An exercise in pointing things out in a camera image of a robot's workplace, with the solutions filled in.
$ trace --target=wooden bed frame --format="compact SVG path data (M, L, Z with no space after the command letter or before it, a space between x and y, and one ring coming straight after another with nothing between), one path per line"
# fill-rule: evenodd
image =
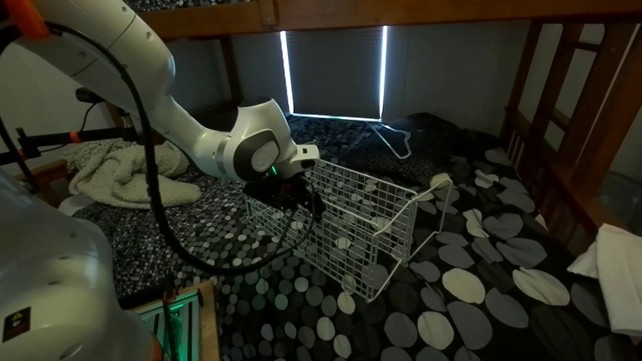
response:
M634 31L635 20L642 20L642 0L253 0L148 12L143 18L167 40L221 38L233 97L240 95L240 86L231 33L532 20L502 130L507 155L551 236L572 252L583 251L602 223L617 225L595 201L595 193L642 104L642 30ZM536 117L528 120L518 104L545 21L561 21L563 30ZM581 21L604 21L600 44L580 42ZM567 119L556 110L556 100L577 47L594 51L595 60ZM557 151L545 143L550 124L563 130Z

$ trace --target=bedding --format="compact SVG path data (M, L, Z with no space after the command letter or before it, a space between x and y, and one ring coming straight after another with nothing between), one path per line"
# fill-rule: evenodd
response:
M323 159L337 163L368 132L362 123L289 123L298 143L317 143ZM296 257L222 276L217 285L222 358L634 358L629 340L608 330L598 283L566 270L572 257L547 236L502 143L467 130L458 138L440 165L458 182L453 202L437 193L415 221L421 238L444 208L445 230L372 302ZM217 265L243 265L272 246L265 236L247 243L254 236L251 225L233 225L240 194L231 184L194 171L185 180L196 182L203 199L167 212L193 252ZM121 297L205 276L167 251L148 210L92 205L78 217L110 238ZM211 235L212 225L226 228Z

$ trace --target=black cable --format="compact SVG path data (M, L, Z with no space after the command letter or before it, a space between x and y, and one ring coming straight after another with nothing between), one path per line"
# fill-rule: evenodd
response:
M94 108L97 104L98 104L98 101L87 105L78 132L84 130L87 120L89 120L89 115L92 112L92 108ZM63 148L63 147L68 147L68 144L58 144L58 147L41 148L39 152L52 152L52 151L58 151L58 148Z
M164 236L167 244L171 246L173 252L176 252L185 262L205 270L205 273L212 273L212 274L221 274L221 276L235 276L235 274L244 274L244 273L253 273L261 267L265 267L266 262L275 261L277 257L282 257L286 252L292 251L292 246L277 252L272 251L272 254L266 254L263 257L263 261L259 262L253 262L253 265L247 265L247 267L214 267L214 265L208 265L205 262L203 258L194 257L193 252L188 252L180 240L176 238L176 235L173 233L168 221L167 221L167 215L164 215L164 207L162 207L162 201L161 201L161 190L158 190L158 167L156 167L156 155L154 155L154 140L153 140L153 126L151 126L151 120L148 120L148 115L145 110L145 104L143 104L143 97L138 94L138 88L137 83L133 81L130 73L127 72L127 68L116 60L114 54L110 54L105 45L101 45L98 42L94 42L92 38L71 30L71 28L65 28L65 25L59 25L59 24L47 24L47 28L52 30L52 33L71 33L80 40L84 40L87 44L94 45L114 68L116 72L121 73L122 81L127 83L127 88L130 90L130 95L135 97L135 104L137 104L137 112L141 117L141 126L143 126L143 136L145 136L145 165L146 165L146 193L151 197L151 208L153 208L153 215L156 218L156 225L158 225L158 230L161 235ZM289 233L289 226L290 225L285 225L282 228L282 235L280 235L280 240L285 240L282 236L286 236Z

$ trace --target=metal wire basket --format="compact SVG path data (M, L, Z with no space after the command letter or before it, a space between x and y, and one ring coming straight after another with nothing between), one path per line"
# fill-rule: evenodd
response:
M285 215L249 199L251 218L270 235L285 235L280 240L295 244L296 257L365 300L372 300L396 270L442 230L444 210L437 210L437 226L425 236L415 236L418 205L433 201L435 189L445 189L448 194L451 189L451 180L442 177L429 190L415 193L327 160L318 160L307 179L324 202L323 218L308 235L305 233L311 217L305 210ZM285 217L290 217L289 233L282 233Z

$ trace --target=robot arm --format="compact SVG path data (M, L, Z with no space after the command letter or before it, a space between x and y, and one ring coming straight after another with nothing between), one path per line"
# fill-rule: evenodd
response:
M34 0L46 21L71 28L119 58L141 91L154 130L180 147L211 177L254 180L270 167L289 179L318 159L314 144L295 144L275 100L240 105L231 132L199 124L173 95L174 60L164 42L121 0ZM137 105L114 68L75 36L21 38L19 45L129 110Z

